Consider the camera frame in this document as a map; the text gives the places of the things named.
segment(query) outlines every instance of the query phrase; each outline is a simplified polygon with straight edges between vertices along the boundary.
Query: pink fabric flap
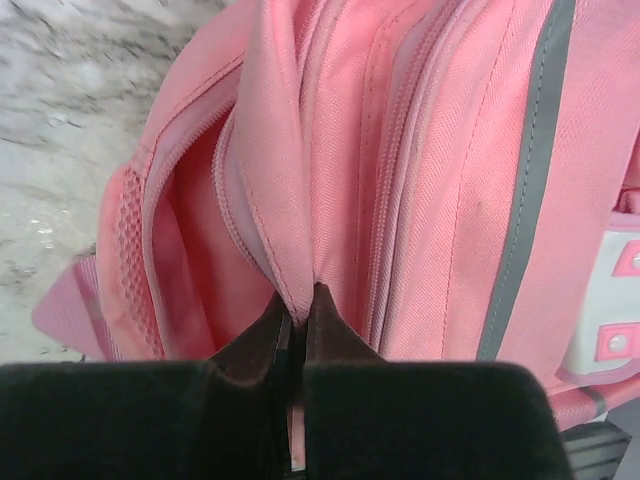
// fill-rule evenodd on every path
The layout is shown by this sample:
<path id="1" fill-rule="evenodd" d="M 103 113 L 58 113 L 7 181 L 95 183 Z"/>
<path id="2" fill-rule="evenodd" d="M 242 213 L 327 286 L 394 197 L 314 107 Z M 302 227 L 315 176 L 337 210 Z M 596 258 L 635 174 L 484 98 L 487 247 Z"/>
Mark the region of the pink fabric flap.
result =
<path id="1" fill-rule="evenodd" d="M 33 310 L 38 330 L 94 360 L 122 360 L 98 297 L 96 257 L 69 267 Z"/>

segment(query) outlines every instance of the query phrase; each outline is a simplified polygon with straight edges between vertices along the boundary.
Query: gray stripe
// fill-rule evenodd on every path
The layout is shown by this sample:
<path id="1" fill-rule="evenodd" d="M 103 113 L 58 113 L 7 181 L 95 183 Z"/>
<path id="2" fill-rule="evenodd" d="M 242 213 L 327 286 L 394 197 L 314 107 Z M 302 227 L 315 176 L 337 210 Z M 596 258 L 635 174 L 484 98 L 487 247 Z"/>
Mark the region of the gray stripe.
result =
<path id="1" fill-rule="evenodd" d="M 531 255 L 551 164 L 574 9 L 575 0 L 554 1 L 534 52 L 511 218 L 478 360 L 497 357 Z"/>
<path id="2" fill-rule="evenodd" d="M 600 392 L 591 387 L 580 387 L 580 391 L 596 404 L 596 417 L 607 413 L 607 400 L 600 395 Z"/>

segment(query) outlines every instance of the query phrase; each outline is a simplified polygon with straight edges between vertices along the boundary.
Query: pink bag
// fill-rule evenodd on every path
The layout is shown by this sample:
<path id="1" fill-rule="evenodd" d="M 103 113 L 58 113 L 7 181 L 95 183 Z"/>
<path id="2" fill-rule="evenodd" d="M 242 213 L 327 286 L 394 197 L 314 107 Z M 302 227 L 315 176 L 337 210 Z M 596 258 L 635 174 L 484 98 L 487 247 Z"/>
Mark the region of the pink bag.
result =
<path id="1" fill-rule="evenodd" d="M 240 0 L 34 321 L 199 358 L 319 281 L 385 358 L 518 363 L 589 421 L 640 396 L 638 92 L 637 0 Z"/>

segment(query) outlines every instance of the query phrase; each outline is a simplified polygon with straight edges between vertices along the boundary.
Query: white marble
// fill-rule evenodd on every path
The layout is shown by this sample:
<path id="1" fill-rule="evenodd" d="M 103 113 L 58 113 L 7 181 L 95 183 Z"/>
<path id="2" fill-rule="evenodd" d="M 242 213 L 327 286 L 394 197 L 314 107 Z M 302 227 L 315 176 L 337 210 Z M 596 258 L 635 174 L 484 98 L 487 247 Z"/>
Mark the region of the white marble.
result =
<path id="1" fill-rule="evenodd" d="M 79 359 L 31 309 L 95 240 L 114 168 L 216 0 L 0 0 L 0 363 Z"/>

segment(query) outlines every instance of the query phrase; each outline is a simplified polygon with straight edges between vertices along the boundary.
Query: pink button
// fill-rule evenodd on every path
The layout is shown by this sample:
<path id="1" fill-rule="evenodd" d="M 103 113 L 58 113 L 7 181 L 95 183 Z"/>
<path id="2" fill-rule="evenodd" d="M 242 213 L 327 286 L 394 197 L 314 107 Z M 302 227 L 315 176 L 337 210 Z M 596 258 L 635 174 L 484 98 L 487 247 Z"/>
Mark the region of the pink button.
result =
<path id="1" fill-rule="evenodd" d="M 596 362 L 624 358 L 640 358 L 640 323 L 618 323 L 600 327 Z"/>
<path id="2" fill-rule="evenodd" d="M 622 255 L 613 269 L 614 277 L 640 276 L 640 240 L 630 240 L 622 250 Z"/>

